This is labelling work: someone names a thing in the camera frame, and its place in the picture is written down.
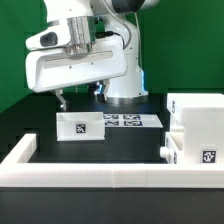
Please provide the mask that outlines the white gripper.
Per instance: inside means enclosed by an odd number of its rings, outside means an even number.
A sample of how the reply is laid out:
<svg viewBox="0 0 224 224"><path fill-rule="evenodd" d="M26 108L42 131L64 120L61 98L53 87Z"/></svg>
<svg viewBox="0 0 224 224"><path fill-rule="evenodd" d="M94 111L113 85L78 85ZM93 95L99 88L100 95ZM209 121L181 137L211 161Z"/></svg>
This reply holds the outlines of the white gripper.
<svg viewBox="0 0 224 224"><path fill-rule="evenodd" d="M63 88L100 81L100 102L107 101L109 78L123 76L127 63L119 42L98 42L91 53L68 56L63 48L34 51L26 58L28 87L34 92L55 90L60 108L67 111Z"/></svg>

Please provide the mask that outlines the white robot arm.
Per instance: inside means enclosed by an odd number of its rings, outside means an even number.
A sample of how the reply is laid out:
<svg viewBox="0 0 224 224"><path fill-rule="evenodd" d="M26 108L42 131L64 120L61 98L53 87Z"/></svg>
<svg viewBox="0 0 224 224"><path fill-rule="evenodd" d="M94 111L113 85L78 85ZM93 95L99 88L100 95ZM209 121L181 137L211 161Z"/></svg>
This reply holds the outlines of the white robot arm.
<svg viewBox="0 0 224 224"><path fill-rule="evenodd" d="M94 84L99 101L129 104L147 98L139 66L140 32L127 13L159 0L43 0L46 30L28 38L26 78L34 92Z"/></svg>

